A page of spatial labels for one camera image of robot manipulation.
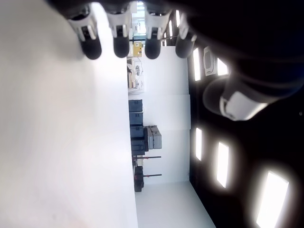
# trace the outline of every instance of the white wall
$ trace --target white wall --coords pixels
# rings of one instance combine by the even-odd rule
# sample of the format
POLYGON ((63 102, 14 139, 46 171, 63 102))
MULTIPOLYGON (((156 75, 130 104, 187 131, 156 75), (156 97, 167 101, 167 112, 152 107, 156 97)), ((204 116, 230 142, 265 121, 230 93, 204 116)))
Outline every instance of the white wall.
POLYGON ((135 198, 139 228, 215 228, 189 182, 145 186, 135 198))
POLYGON ((96 9, 90 61, 44 1, 0 2, 1 228, 137 227, 126 59, 96 9))
POLYGON ((143 124, 157 125, 162 135, 162 149, 149 150, 144 160, 144 174, 161 173, 145 179, 145 184, 189 180, 190 96, 186 59, 177 57, 175 47, 162 47, 160 56, 151 60, 144 52, 142 62, 145 93, 130 95, 142 99, 143 124))

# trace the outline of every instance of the ceiling light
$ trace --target ceiling light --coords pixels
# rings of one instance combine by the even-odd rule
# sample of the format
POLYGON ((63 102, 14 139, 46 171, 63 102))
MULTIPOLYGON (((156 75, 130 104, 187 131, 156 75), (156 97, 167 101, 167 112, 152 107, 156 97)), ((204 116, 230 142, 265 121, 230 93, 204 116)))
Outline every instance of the ceiling light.
POLYGON ((200 80, 200 61, 199 60, 200 60, 199 49, 197 48, 193 51, 195 81, 200 80))
POLYGON ((176 11, 176 26, 178 27, 180 25, 181 19, 180 19, 180 12, 176 11))
POLYGON ((173 32, 172 32, 172 21, 169 21, 169 32, 170 32, 170 37, 173 36, 173 32))
POLYGON ((201 161, 201 150, 202 150, 202 131, 196 128, 196 157, 201 161))
POLYGON ((225 188, 228 174, 229 147, 219 142, 218 144, 218 182, 225 188))
POLYGON ((218 76, 227 75, 227 74, 228 74, 227 65, 218 58, 218 76))
MULTIPOLYGON (((164 34, 163 34, 163 37, 166 38, 166 37, 167 37, 167 34, 164 33, 164 34)), ((165 39, 165 42, 164 42, 164 43, 165 43, 165 46, 167 46, 167 39, 165 39)))
POLYGON ((262 204, 256 220, 261 228, 274 228, 280 215, 288 182, 272 172, 268 172, 262 195, 262 204))

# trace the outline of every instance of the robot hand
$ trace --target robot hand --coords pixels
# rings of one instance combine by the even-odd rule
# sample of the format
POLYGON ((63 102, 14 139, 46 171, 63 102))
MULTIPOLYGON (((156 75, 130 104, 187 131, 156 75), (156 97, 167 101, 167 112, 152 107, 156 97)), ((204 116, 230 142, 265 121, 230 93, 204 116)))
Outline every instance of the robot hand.
MULTIPOLYGON (((78 35, 89 59, 101 55, 92 0, 48 0, 78 35)), ((129 0, 96 0, 105 9, 118 57, 129 53, 129 0)), ((249 120, 269 104, 297 92, 304 83, 304 8, 301 0, 266 4, 256 0, 144 0, 145 54, 155 59, 172 9, 182 13, 176 54, 186 58, 194 43, 229 67, 229 76, 210 83, 203 103, 233 121, 249 120)))

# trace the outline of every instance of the yellow sign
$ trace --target yellow sign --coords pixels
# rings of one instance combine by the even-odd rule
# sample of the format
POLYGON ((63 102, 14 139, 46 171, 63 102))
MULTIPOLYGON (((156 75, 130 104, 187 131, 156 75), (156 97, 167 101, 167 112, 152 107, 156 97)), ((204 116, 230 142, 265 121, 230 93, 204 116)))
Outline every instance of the yellow sign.
POLYGON ((133 43, 133 56, 134 57, 142 57, 142 42, 134 42, 133 43))

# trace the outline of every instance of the room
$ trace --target room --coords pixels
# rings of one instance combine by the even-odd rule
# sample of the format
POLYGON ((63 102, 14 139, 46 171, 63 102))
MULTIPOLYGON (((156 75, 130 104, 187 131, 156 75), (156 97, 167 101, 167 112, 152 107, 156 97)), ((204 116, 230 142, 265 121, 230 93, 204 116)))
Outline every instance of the room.
POLYGON ((0 3, 0 227, 303 227, 304 90, 232 121, 203 99, 233 67, 199 40, 178 57, 181 10, 151 59, 143 2, 130 4, 125 57, 104 8, 92 9, 95 60, 47 2, 0 3), (146 137, 131 127, 157 129, 140 155, 132 141, 146 137))

